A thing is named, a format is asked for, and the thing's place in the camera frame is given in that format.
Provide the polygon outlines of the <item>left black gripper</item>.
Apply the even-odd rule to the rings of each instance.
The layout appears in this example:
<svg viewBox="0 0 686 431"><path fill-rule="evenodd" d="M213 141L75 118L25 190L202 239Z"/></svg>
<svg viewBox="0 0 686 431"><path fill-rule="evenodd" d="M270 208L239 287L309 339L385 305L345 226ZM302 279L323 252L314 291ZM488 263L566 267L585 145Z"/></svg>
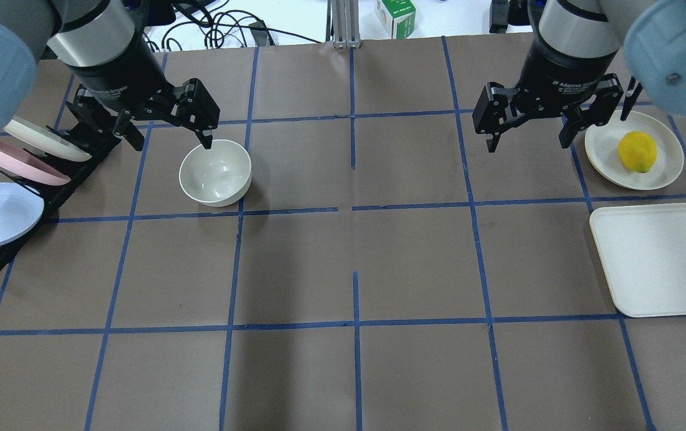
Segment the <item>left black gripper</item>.
<svg viewBox="0 0 686 431"><path fill-rule="evenodd" d="M124 52L103 65L72 66L71 71L83 83L73 96L72 115L92 132L123 139L141 152L144 134L133 125L131 111L163 91L163 100L170 105L165 122L192 131L204 149L212 148L220 107L196 77L168 87L143 36L134 36Z"/></svg>

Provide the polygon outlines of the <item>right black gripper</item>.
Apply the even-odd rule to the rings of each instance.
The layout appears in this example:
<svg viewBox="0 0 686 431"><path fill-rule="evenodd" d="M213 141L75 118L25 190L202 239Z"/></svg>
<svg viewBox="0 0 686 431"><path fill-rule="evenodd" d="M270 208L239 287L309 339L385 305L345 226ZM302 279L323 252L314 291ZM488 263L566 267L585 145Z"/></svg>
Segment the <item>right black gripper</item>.
<svg viewBox="0 0 686 431"><path fill-rule="evenodd" d="M558 139L563 149L580 131L603 126L623 95L616 74L606 74L611 55L580 58L566 55L543 40L532 41L518 86L487 83L472 112L475 133L485 137L489 153L496 152L502 134L523 125L529 113L535 118L566 120ZM586 109L581 103L594 93Z"/></svg>

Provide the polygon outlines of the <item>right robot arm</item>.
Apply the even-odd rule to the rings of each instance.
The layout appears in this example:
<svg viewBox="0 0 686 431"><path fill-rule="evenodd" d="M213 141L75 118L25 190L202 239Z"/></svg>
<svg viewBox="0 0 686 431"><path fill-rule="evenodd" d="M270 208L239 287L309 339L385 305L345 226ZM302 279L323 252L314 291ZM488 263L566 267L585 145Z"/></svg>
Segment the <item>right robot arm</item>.
<svg viewBox="0 0 686 431"><path fill-rule="evenodd" d="M489 152L506 131L564 118L564 149L641 93L686 116L686 1L524 1L533 41L517 84L489 82L472 113Z"/></svg>

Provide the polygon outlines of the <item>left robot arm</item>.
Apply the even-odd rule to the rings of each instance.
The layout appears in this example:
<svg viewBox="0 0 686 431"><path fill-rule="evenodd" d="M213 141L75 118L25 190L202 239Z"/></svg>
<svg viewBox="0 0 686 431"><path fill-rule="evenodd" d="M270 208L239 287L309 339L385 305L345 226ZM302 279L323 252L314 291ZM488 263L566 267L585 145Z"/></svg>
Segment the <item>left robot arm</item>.
<svg viewBox="0 0 686 431"><path fill-rule="evenodd" d="M0 1L0 130L31 93L47 50L82 81L88 100L69 109L92 133L140 151L135 122L163 121L211 148L219 107L200 80L166 79L121 1Z"/></svg>

